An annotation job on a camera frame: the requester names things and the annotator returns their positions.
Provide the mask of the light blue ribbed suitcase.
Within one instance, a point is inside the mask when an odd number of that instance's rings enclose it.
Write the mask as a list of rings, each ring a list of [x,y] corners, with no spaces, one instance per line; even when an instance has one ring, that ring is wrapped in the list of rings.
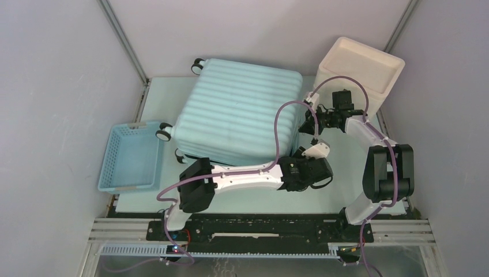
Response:
[[[300,73],[222,59],[197,58],[198,76],[175,124],[156,137],[175,141],[188,158],[251,166],[298,148],[303,77]]]

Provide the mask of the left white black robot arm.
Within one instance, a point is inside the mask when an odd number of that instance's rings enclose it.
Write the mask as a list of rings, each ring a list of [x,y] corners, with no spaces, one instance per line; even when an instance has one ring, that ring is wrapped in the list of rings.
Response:
[[[180,173],[175,185],[157,195],[157,200],[165,201],[164,194],[178,191],[178,198],[170,199],[160,233],[168,240],[178,239],[192,214],[209,208],[220,193],[255,188],[302,192],[324,188],[332,180],[326,158],[283,156],[277,161],[240,167],[212,165],[209,158],[199,158]]]

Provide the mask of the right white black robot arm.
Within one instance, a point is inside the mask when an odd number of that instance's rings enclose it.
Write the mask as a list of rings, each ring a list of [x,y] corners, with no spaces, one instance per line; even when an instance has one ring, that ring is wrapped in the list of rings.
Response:
[[[366,112],[355,108],[350,91],[334,92],[332,100],[333,108],[320,108],[319,95],[309,92],[304,102],[311,110],[306,112],[306,120],[299,132],[315,135],[325,128],[340,129],[366,151],[363,191],[345,208],[345,219],[335,226],[337,237],[350,241],[357,236],[358,225],[369,222],[379,211],[412,195],[413,148],[395,142],[375,128]]]

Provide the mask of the cream plastic drawer cabinet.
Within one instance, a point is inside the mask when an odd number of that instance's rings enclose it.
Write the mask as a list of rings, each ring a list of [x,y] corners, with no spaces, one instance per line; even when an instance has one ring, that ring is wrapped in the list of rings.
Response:
[[[355,40],[340,37],[318,66],[313,89],[334,76],[347,76],[366,90],[368,107],[362,90],[350,80],[338,78],[324,84],[317,92],[320,103],[332,108],[332,93],[351,91],[352,103],[372,118],[382,106],[405,66],[401,58]]]

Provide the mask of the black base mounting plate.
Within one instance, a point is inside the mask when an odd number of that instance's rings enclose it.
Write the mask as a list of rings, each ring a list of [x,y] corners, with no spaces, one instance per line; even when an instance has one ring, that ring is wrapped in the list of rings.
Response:
[[[331,254],[330,246],[372,243],[370,224],[339,214],[194,214],[171,239],[209,254]]]

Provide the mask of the blue perforated plastic basket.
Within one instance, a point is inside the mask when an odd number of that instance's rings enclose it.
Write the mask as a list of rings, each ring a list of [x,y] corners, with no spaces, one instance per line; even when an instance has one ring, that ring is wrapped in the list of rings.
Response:
[[[154,190],[160,181],[163,141],[159,121],[123,123],[111,128],[98,190],[111,194]]]

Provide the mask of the aluminium frame rail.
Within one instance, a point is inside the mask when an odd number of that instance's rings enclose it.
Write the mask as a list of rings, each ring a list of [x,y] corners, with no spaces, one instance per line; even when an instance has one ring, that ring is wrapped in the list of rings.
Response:
[[[148,257],[165,264],[199,257],[336,259],[372,266],[369,247],[419,248],[429,276],[446,276],[426,219],[381,216],[343,227],[331,214],[197,214],[166,233],[161,214],[95,219],[79,276],[94,276],[103,255]]]

